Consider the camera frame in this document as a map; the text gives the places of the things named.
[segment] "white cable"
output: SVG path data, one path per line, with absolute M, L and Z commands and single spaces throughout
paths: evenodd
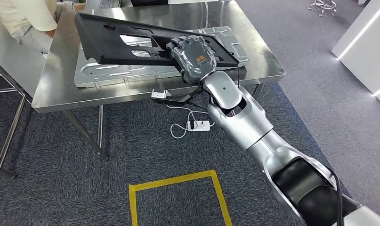
M 191 110 L 190 108 L 186 108 L 186 107 L 172 107 L 172 106 L 169 106 L 169 105 L 166 105 L 166 106 L 167 106 L 168 108 L 177 108 L 177 109 L 184 109 L 184 110 L 188 110 L 188 111 L 190 111 L 190 112 L 188 113 L 188 116 L 187 116 L 186 126 L 187 126 L 187 122 L 190 120 L 190 115 L 193 117 L 193 119 L 194 119 L 194 123 L 197 123 L 197 120 L 196 120 L 195 117 L 194 117 L 194 113 L 208 114 L 207 112 L 193 111 L 193 110 Z M 178 126 L 178 127 L 180 127 L 181 129 L 183 129 L 183 130 L 184 130 L 184 134 L 181 135 L 181 136 L 179 136 L 179 137 L 173 135 L 173 131 L 172 131 L 173 126 Z M 186 135 L 187 131 L 190 131 L 190 130 L 187 129 L 187 128 L 184 128 L 184 127 L 182 127 L 182 126 L 180 126 L 180 125 L 177 124 L 177 123 L 172 124 L 172 125 L 170 126 L 170 134 L 172 135 L 172 137 L 174 137 L 174 138 L 176 138 L 176 139 L 180 139 L 180 138 L 184 137 L 184 136 Z

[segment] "stool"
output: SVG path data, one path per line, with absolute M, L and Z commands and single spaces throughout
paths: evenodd
M 312 5 L 310 5 L 310 7 L 308 9 L 312 10 L 312 6 L 317 6 L 320 9 L 322 9 L 322 12 L 319 14 L 319 16 L 323 16 L 323 13 L 325 10 L 332 10 L 331 15 L 335 16 L 335 12 L 336 12 L 335 8 L 337 7 L 337 4 L 335 4 L 334 1 L 331 1 L 331 0 L 315 0 L 315 2 Z

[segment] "table leg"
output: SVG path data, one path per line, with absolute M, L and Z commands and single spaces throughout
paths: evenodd
M 71 121 L 73 126 L 80 132 L 86 141 L 95 149 L 96 153 L 100 155 L 101 159 L 107 161 L 109 156 L 98 146 L 97 142 L 91 137 L 89 132 L 84 128 L 82 123 L 76 118 L 71 110 L 63 110 L 65 116 Z
M 25 102 L 26 102 L 26 94 L 24 94 L 22 96 L 21 102 L 19 103 L 18 109 L 17 109 L 17 111 L 15 113 L 15 117 L 14 117 L 14 119 L 12 121 L 12 125 L 9 128 L 9 132 L 7 134 L 7 138 L 6 138 L 5 142 L 4 142 L 3 148 L 1 149 L 1 153 L 0 153 L 0 175 L 2 175 L 3 177 L 5 177 L 7 179 L 14 178 L 15 174 L 13 174 L 11 172 L 8 172 L 8 171 L 2 169 L 1 167 L 2 167 L 2 165 L 4 163 L 5 156 L 7 155 L 7 151 L 8 151 L 9 145 L 11 144 L 12 137 L 14 136 L 16 126 L 18 125 L 19 118 L 21 117 L 22 110 L 23 110 L 23 108 L 25 106 Z
M 261 84 L 257 84 L 253 93 L 252 93 L 252 97 L 254 99 L 256 99 L 258 97 L 258 95 L 260 94 L 260 92 L 262 91 L 262 88 L 263 88 L 263 83 Z
M 7 179 L 13 179 L 15 177 L 15 174 L 8 172 L 2 168 L 0 168 L 0 175 Z
M 104 114 L 104 106 L 100 105 L 99 114 L 98 114 L 98 137 L 97 143 L 98 146 L 102 148 L 102 125 L 103 125 L 103 114 Z

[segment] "beige shirt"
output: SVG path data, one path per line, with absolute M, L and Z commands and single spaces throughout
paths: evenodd
M 12 37 L 26 25 L 42 32 L 52 31 L 57 28 L 56 7 L 56 0 L 0 0 L 0 17 Z

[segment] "power strip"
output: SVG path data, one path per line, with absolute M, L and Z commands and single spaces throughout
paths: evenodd
M 209 121 L 187 121 L 187 130 L 192 132 L 209 131 Z

